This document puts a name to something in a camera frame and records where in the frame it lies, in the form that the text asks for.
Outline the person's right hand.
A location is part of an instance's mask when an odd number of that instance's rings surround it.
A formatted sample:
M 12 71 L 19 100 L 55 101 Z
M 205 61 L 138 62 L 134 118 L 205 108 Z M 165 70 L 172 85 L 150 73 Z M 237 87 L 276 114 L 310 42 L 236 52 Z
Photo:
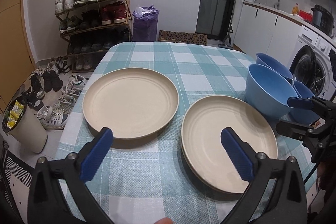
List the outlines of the person's right hand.
M 326 193 L 332 193 L 335 190 L 335 161 L 320 162 L 317 168 L 317 177 L 319 178 L 319 187 Z

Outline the person's left hand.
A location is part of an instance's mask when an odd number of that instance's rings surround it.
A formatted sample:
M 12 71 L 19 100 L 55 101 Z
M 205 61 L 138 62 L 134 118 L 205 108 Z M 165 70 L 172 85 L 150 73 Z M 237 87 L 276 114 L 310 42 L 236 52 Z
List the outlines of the person's left hand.
M 154 224 L 173 224 L 173 221 L 168 217 L 164 217 L 163 219 L 156 221 Z

